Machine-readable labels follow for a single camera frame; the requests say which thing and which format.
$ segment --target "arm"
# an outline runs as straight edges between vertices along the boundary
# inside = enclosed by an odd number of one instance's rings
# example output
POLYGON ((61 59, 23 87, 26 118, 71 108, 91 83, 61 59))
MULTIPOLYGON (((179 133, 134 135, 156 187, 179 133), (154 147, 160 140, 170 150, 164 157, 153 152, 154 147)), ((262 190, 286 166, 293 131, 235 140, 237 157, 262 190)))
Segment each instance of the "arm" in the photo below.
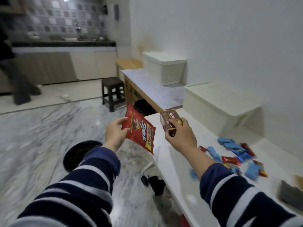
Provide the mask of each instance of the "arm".
POLYGON ((266 194, 232 173, 197 148, 197 140, 186 119, 167 141, 191 164, 200 180, 201 197, 210 206, 221 226, 303 226, 301 218, 287 212, 266 194))
POLYGON ((48 186, 11 227, 111 226, 113 182, 120 171, 116 152, 129 131, 119 127, 125 119, 109 124, 104 145, 90 150, 76 169, 48 186))

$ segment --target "tiled backsplash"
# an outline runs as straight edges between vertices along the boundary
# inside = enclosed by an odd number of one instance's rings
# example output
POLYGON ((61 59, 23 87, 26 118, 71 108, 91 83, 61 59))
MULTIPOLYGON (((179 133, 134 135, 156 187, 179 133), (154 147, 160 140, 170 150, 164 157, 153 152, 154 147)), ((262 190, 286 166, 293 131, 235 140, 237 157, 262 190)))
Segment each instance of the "tiled backsplash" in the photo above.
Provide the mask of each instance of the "tiled backsplash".
POLYGON ((43 40, 50 35, 97 38, 105 34, 102 0, 23 0, 25 15, 1 15, 1 25, 12 41, 28 40, 26 33, 36 31, 43 40))

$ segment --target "black countertop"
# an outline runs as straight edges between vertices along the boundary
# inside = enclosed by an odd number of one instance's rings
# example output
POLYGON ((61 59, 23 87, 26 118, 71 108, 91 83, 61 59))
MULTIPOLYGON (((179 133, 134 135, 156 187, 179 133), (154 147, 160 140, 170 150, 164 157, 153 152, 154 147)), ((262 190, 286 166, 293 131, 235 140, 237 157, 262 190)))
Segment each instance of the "black countertop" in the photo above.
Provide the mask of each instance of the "black countertop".
POLYGON ((115 41, 25 41, 12 42, 13 47, 116 47, 115 41))

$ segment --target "navy blue cuff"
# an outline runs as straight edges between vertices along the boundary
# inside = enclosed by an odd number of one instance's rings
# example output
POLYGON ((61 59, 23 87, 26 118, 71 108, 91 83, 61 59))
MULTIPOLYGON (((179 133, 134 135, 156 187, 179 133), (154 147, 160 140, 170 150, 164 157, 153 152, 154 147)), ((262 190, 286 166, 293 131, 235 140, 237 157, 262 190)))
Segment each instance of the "navy blue cuff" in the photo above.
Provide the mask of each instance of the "navy blue cuff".
POLYGON ((115 176, 119 176, 121 163, 117 155, 112 150, 101 146, 95 147, 87 152, 82 162, 88 159, 103 159, 107 161, 110 164, 115 176))
POLYGON ((210 206, 212 192, 218 182, 233 172, 221 163, 212 164, 202 175, 200 180, 200 195, 210 206))

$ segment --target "hand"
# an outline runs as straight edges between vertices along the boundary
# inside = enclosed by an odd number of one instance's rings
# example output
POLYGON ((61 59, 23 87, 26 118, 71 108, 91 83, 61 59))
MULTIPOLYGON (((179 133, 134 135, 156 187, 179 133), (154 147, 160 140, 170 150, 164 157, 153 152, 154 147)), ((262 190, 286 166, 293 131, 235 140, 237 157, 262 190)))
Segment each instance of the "hand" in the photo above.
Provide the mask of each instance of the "hand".
POLYGON ((125 120, 127 120, 127 117, 116 119, 107 125, 105 131, 105 143, 102 145, 103 147, 111 149, 115 153, 117 152, 119 147, 123 144, 127 133, 131 130, 130 128, 121 130, 119 125, 121 125, 125 120))
POLYGON ((175 128, 177 129, 176 135, 171 137, 165 132, 165 139, 175 148, 178 152, 183 154, 188 149, 197 149, 197 139, 192 132, 191 127, 188 125, 188 121, 185 118, 181 118, 183 126, 178 123, 176 119, 169 119, 175 128))

